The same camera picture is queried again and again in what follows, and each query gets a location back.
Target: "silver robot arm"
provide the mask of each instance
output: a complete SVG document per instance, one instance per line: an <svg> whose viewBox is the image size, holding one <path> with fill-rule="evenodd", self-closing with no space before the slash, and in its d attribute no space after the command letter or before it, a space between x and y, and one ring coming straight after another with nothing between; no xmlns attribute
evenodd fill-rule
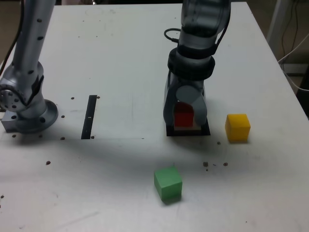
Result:
<svg viewBox="0 0 309 232"><path fill-rule="evenodd" d="M194 122L201 129L196 135L210 134L204 80L212 75L215 66L212 55L226 32L230 14L230 0L184 0L178 46L170 52L168 60L163 111L167 136L176 135L174 109L179 102L192 107Z"/></svg>
<svg viewBox="0 0 309 232"><path fill-rule="evenodd" d="M0 80L0 104L6 109L2 124L7 132L42 131L57 119L56 105L42 95L44 75L39 63L55 2L21 1L21 30L14 58Z"/></svg>

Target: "black cable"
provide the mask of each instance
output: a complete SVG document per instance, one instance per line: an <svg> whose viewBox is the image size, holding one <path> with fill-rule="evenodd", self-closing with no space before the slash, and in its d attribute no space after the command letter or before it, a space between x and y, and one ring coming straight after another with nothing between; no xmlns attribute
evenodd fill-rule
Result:
<svg viewBox="0 0 309 232"><path fill-rule="evenodd" d="M227 22L226 22L226 25L222 31L222 34L221 34L221 37L218 39L218 42L216 44L217 48L219 46L219 44L221 43L221 40L223 39L225 33L226 33L226 30L227 30L227 27L228 27L228 24L230 23L230 18L231 18L231 13L229 14L228 18L227 18Z"/></svg>
<svg viewBox="0 0 309 232"><path fill-rule="evenodd" d="M284 49L284 42L283 42L283 40L284 40L285 33L286 33L287 29L289 28L290 23L291 23L291 21L292 21L292 19L293 19L293 8L294 8L295 2L297 2L297 1L298 1L298 0L293 0L292 6L291 6L290 19L289 19L289 22L287 23L287 25L286 25L286 27L285 27L285 30L284 30L284 32L283 32L283 34L282 34L281 45L282 45L282 49L283 49L283 57L285 57L285 49ZM283 71L284 71L284 63L285 63L285 60L286 60L286 58L285 58L285 59L282 61L282 63L281 63L281 69L282 69Z"/></svg>
<svg viewBox="0 0 309 232"><path fill-rule="evenodd" d="M23 22L24 22L24 9L25 9L24 0L21 0L21 1L20 1L20 19L19 19L18 30L17 30L17 33L16 33L15 38L14 38L14 40L13 40L13 43L12 43L11 47L9 48L9 51L8 51L8 53L6 54L5 59L4 59L4 61L3 61L3 64L2 64L2 66L1 66L1 69L0 69L0 76L1 76L2 73L3 73L3 70L4 70L4 67L5 67L5 65L6 65L6 62L8 61L8 59L9 59L9 57L10 57L10 54L11 54L11 52L12 52L12 50L13 50L13 48L14 48L16 42L17 42L17 39L18 39L18 37L19 37L19 34L20 34L20 32L21 32L21 28L22 28Z"/></svg>
<svg viewBox="0 0 309 232"><path fill-rule="evenodd" d="M292 49L291 51L293 51L294 49L294 45L295 45L295 41L296 41L296 37L297 37L297 33L298 33L298 12L297 12L297 6L299 4L300 0L297 0L296 5L295 5L295 15L296 15L296 31L295 31L295 36L294 36L294 40L293 40L293 44L292 44Z"/></svg>
<svg viewBox="0 0 309 232"><path fill-rule="evenodd" d="M164 36L168 39L168 40L171 40L172 42L174 43L178 43L179 39L174 39L174 38L171 38L169 37L166 33L169 32L169 31L180 31L180 29L178 28L170 28L170 29L167 29L164 31Z"/></svg>

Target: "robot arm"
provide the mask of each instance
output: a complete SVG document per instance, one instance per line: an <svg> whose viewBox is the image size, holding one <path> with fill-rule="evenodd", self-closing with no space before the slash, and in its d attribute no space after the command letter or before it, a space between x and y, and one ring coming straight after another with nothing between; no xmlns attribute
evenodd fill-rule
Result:
<svg viewBox="0 0 309 232"><path fill-rule="evenodd" d="M212 55L226 32L230 13L230 0L184 0L178 46L171 50L168 60L169 75L163 111L167 136L180 135L174 133L175 127L188 125L200 127L196 135L210 134L204 80L212 75L215 66ZM181 103L192 108L194 121L175 125L175 109L181 108Z"/></svg>
<svg viewBox="0 0 309 232"><path fill-rule="evenodd" d="M56 105L42 95L44 75L39 63L55 2L27 0L24 5L21 1L21 30L14 58L0 80L0 104L7 110L2 124L7 132L42 131L57 119Z"/></svg>

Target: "yellow cube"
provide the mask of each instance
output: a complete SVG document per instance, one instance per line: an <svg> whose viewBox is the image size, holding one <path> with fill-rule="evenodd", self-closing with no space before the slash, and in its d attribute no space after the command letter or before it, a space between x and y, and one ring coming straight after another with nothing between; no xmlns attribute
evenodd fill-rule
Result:
<svg viewBox="0 0 309 232"><path fill-rule="evenodd" d="M247 142L250 128L247 115L227 115L225 131L230 142Z"/></svg>

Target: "green cube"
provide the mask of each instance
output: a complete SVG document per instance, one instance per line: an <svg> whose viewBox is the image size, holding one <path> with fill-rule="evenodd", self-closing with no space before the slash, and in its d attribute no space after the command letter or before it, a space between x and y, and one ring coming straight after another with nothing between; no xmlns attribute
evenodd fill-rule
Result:
<svg viewBox="0 0 309 232"><path fill-rule="evenodd" d="M154 185L162 201L181 197L183 181L175 167L155 171L154 175Z"/></svg>

